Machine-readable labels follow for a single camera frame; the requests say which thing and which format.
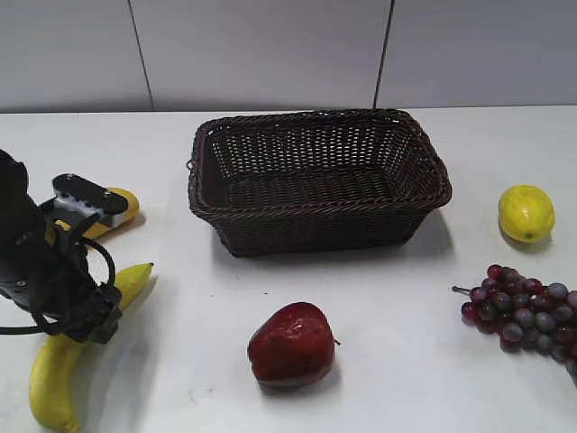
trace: red apple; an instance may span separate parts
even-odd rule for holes
[[[248,356],[254,377],[262,385],[307,385],[333,368],[333,333],[320,309],[297,302],[277,311],[254,333]]]

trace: yellow banana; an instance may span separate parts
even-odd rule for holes
[[[123,293],[120,309],[126,309],[146,286],[152,263],[137,264],[116,274],[114,285]],[[64,335],[49,336],[30,375],[30,407],[45,428],[76,433],[80,422],[70,393],[70,379],[89,343],[77,343]]]
[[[132,192],[127,191],[126,189],[121,189],[121,188],[109,188],[109,189],[112,192],[115,192],[119,196],[123,196],[124,198],[126,198],[128,200],[128,210],[124,214],[123,223],[125,223],[126,221],[130,221],[131,219],[136,217],[136,215],[138,214],[138,211],[140,209],[140,204],[138,203],[138,198],[136,198],[136,196]],[[110,230],[111,230],[111,228],[108,226],[105,226],[104,224],[95,223],[93,226],[91,226],[84,233],[84,236],[89,238],[89,239],[96,239],[97,237],[103,235],[104,233],[106,233]]]

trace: white table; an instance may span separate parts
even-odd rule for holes
[[[117,267],[152,261],[145,302],[74,383],[87,432],[574,432],[577,389],[539,355],[506,355],[461,323],[492,263],[577,287],[577,106],[411,110],[445,161],[453,200],[404,247],[235,259],[188,210],[185,163],[197,127],[225,113],[0,115],[3,149],[24,161],[30,194],[76,172],[137,194],[146,222],[105,247]],[[532,183],[552,197],[553,241],[518,251],[499,234],[497,202]],[[97,257],[91,262],[102,273]],[[328,316],[338,368],[317,386],[261,392],[246,356],[252,332],[297,300]],[[0,325],[32,319],[0,299]],[[0,337],[0,431],[41,431],[28,376],[43,336]]]

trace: grapes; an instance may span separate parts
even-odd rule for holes
[[[498,287],[497,280],[488,277],[485,280],[483,280],[483,282],[481,283],[481,287],[487,291],[491,289],[497,289]]]
[[[494,334],[499,330],[499,324],[495,320],[481,320],[477,323],[477,329],[482,334]]]
[[[483,302],[487,298],[487,289],[483,289],[482,287],[475,287],[469,293],[471,300],[475,303]]]
[[[511,297],[504,291],[499,291],[491,298],[496,309],[506,310],[510,309],[512,305]]]
[[[481,286],[468,293],[471,301],[461,307],[463,322],[484,334],[499,334],[503,352],[521,347],[550,355],[566,364],[577,385],[577,290],[554,282],[548,286],[525,278],[516,269],[493,264]]]
[[[555,319],[549,313],[537,313],[535,315],[535,326],[541,332],[551,332],[555,328]]]
[[[573,318],[573,310],[567,304],[555,308],[552,314],[554,319],[561,323],[568,322]]]
[[[498,280],[502,271],[503,268],[501,268],[498,264],[492,264],[487,270],[487,275],[494,280]]]
[[[535,316],[530,309],[518,309],[515,311],[515,321],[522,327],[532,327]]]
[[[566,368],[567,373],[571,376],[575,385],[577,385],[577,361],[574,359],[570,359],[569,361],[567,361]]]
[[[549,354],[555,345],[555,341],[547,334],[541,334],[536,341],[536,348],[542,354]]]
[[[523,329],[517,323],[507,323],[501,332],[503,338],[512,343],[521,341],[523,338]]]
[[[577,290],[571,290],[567,295],[567,303],[572,309],[577,309]]]
[[[531,308],[534,311],[550,311],[553,307],[551,300],[544,295],[537,295],[531,300]]]
[[[516,269],[508,268],[507,266],[503,268],[500,274],[502,282],[518,282],[520,275]]]
[[[574,337],[573,328],[568,325],[561,325],[553,332],[553,337],[559,343],[570,343]]]
[[[519,293],[513,297],[513,308],[514,309],[524,309],[529,305],[529,295],[526,293]]]
[[[497,309],[488,301],[482,302],[477,312],[481,320],[493,320],[497,317]]]
[[[501,311],[497,316],[497,319],[502,325],[504,325],[508,322],[512,322],[515,318],[513,316],[513,311]]]
[[[527,278],[523,282],[523,290],[529,296],[538,295],[543,291],[543,284],[535,278]]]
[[[523,341],[536,341],[541,334],[535,327],[528,327],[523,330]]]
[[[521,347],[521,344],[518,341],[508,341],[504,336],[501,336],[500,343],[501,350],[508,354],[514,354],[515,352],[518,352],[519,348]]]
[[[554,282],[553,284],[549,284],[547,286],[547,293],[552,300],[565,301],[569,291],[564,284],[560,282]]]
[[[559,364],[564,364],[569,359],[569,349],[564,345],[555,345],[551,350],[551,357]]]
[[[477,309],[472,302],[465,302],[461,307],[461,314],[463,315],[463,321],[468,325],[474,325],[479,319],[477,316]]]
[[[520,281],[509,281],[503,286],[503,291],[511,296],[515,296],[523,292],[523,286]]]

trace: brown wicker basket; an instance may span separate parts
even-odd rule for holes
[[[398,110],[238,116],[202,124],[190,209],[235,256],[402,244],[452,188]]]

